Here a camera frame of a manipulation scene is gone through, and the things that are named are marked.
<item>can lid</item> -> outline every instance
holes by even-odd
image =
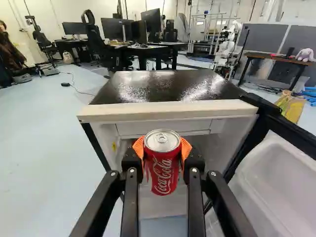
[[[180,145],[180,136],[169,129],[156,129],[146,134],[144,144],[154,152],[171,152]]]

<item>gray partition panel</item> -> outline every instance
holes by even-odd
[[[245,50],[276,53],[281,46],[288,25],[281,24],[244,24],[238,46],[243,46],[248,27],[249,36]]]
[[[311,48],[316,52],[316,27],[291,26],[281,53],[286,54],[289,47],[295,47],[293,55],[296,55],[303,48]]]

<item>white plastic bin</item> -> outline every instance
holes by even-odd
[[[269,133],[241,162],[229,186],[259,237],[316,236],[316,161]],[[223,236],[212,210],[208,236]]]

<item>coca-cola logo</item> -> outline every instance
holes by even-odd
[[[156,189],[157,192],[161,194],[170,193],[170,184],[172,176],[171,160],[163,159],[161,162],[159,162],[154,157],[153,171],[158,178],[158,185],[155,185],[154,189]]]

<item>orange gripper pad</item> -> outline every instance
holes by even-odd
[[[191,144],[184,138],[181,137],[181,164],[182,164],[182,171],[184,166],[184,161],[188,158],[190,151],[192,150]]]
[[[145,136],[141,136],[140,138],[138,138],[137,141],[133,145],[133,149],[135,153],[142,160],[143,172],[144,172],[144,137]]]

